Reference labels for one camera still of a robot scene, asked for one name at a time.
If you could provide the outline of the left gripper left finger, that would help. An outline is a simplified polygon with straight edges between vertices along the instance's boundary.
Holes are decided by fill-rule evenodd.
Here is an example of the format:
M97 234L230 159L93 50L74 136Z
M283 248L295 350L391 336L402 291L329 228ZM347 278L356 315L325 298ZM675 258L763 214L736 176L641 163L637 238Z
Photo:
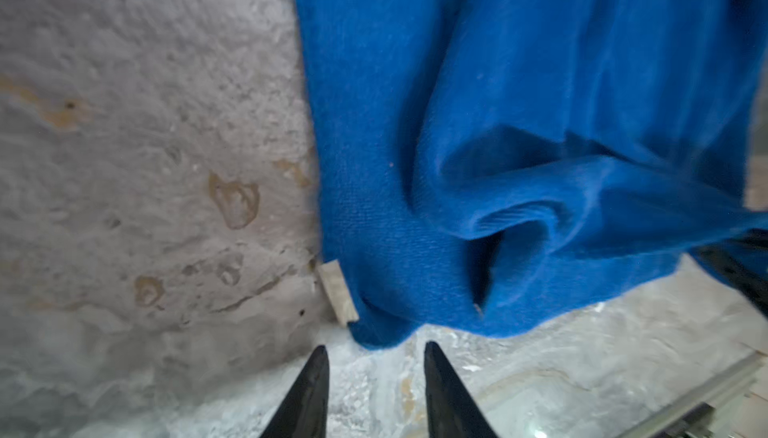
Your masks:
M261 438L325 438L330 364L324 345L316 347L284 397Z

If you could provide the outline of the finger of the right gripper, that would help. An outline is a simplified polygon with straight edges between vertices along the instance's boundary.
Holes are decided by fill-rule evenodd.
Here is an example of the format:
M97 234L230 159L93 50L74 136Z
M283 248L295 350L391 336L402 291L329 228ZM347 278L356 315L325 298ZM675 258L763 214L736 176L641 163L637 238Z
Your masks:
M700 246L691 257L713 278L738 291L767 317L767 231Z

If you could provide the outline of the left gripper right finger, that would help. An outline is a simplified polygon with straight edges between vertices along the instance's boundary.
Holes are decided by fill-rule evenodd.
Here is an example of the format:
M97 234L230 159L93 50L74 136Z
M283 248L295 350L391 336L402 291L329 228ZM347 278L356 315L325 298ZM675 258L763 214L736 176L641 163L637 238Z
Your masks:
M425 396L431 438L497 438L437 342L424 350Z

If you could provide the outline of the blue towel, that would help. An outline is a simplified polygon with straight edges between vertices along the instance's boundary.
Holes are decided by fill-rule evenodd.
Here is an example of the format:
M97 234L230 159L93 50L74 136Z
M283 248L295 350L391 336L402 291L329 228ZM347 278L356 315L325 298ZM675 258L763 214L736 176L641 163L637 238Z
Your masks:
M767 0L296 0L322 253L368 349L504 338L767 225Z

